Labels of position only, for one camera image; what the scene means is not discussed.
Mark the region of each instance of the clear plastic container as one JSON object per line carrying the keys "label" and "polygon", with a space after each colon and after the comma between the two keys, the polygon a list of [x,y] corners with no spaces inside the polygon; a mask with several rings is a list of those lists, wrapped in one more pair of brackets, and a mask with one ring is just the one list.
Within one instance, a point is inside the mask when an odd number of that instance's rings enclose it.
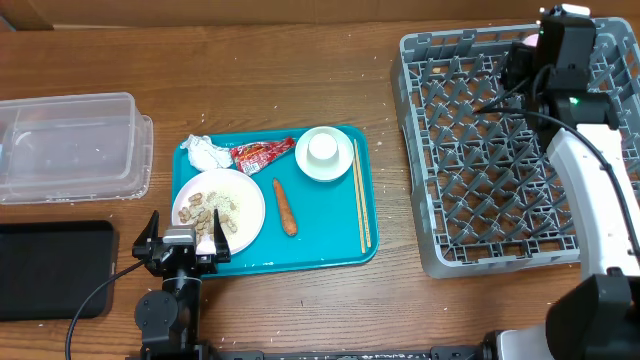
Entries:
{"label": "clear plastic container", "polygon": [[139,198],[152,159],[131,94],[0,101],[0,204]]}

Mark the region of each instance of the wooden tabletop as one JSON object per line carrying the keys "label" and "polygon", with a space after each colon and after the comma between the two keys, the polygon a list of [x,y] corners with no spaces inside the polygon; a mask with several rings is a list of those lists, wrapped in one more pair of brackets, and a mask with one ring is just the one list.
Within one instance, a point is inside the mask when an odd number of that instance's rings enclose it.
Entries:
{"label": "wooden tabletop", "polygon": [[[169,224],[172,154],[187,135],[352,124],[371,148],[377,255],[363,266],[206,281],[201,338],[223,351],[429,349],[538,324],[580,282],[578,265],[448,280],[422,271],[389,81],[405,34],[522,22],[1,33],[0,99],[126,91],[153,119],[155,144],[142,199],[2,207],[0,222],[109,220],[120,232],[122,270],[154,209],[161,232]],[[74,359],[135,354],[135,305],[159,288],[144,269],[118,280],[111,312],[76,327]],[[2,323],[0,357],[61,359],[68,325]]]}

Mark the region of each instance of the carrot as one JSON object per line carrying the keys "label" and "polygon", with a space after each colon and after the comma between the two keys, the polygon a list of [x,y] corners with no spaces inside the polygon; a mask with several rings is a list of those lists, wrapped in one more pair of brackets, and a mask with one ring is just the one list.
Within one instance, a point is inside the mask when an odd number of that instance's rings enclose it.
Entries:
{"label": "carrot", "polygon": [[276,199],[278,200],[278,210],[280,211],[282,228],[287,235],[296,236],[298,233],[298,225],[296,225],[296,220],[293,218],[287,196],[284,194],[284,189],[276,178],[273,178],[273,190],[276,192]]}

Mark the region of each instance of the crate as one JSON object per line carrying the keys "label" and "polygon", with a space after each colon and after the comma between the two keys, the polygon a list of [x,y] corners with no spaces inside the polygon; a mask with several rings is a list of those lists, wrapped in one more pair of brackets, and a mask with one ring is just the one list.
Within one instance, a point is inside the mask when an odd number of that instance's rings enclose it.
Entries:
{"label": "crate", "polygon": [[[621,119],[636,196],[640,160],[638,45],[619,18],[594,20],[590,91]],[[411,204],[424,271],[447,278],[579,261],[562,184],[523,119],[481,114],[503,93],[500,70],[519,25],[409,34],[391,69],[398,125],[411,169]],[[522,98],[506,101],[521,107]]]}

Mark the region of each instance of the blue tray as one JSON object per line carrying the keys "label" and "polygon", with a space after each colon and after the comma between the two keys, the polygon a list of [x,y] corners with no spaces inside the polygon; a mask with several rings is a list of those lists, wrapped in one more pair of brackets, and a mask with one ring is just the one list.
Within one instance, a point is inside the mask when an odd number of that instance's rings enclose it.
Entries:
{"label": "blue tray", "polygon": [[[251,178],[258,184],[266,203],[264,226],[245,250],[232,255],[231,263],[220,264],[219,273],[207,277],[266,274],[321,267],[363,264],[378,251],[380,235],[373,196],[369,149],[364,134],[352,126],[337,126],[349,138],[358,140],[362,180],[367,200],[371,248],[360,248],[353,168],[336,181],[319,183],[307,177],[296,164],[290,150]],[[218,146],[237,146],[255,141],[298,139],[308,129],[284,129],[249,133],[211,135]],[[189,164],[187,150],[173,154],[172,203],[180,188],[198,170]],[[285,190],[298,224],[298,235],[289,237],[282,230],[272,181],[277,177]]]}

